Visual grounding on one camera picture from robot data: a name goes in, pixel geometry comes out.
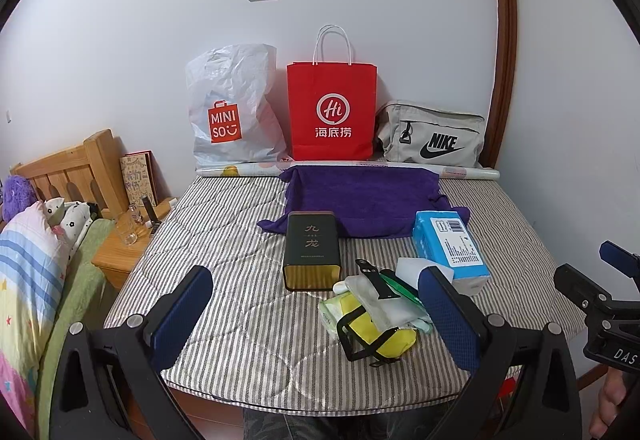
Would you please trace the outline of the person's right hand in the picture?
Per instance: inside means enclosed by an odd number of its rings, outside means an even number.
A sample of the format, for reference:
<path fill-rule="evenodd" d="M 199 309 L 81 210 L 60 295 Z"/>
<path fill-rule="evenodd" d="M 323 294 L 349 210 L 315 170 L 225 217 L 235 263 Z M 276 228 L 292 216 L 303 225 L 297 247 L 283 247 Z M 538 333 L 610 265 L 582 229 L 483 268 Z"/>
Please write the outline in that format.
<path fill-rule="evenodd" d="M 592 438 L 601 439 L 612 425 L 620 406 L 626 398 L 629 388 L 634 386 L 637 377 L 615 368 L 609 368 L 605 375 L 604 384 L 598 394 L 598 405 L 593 412 L 589 425 Z"/>

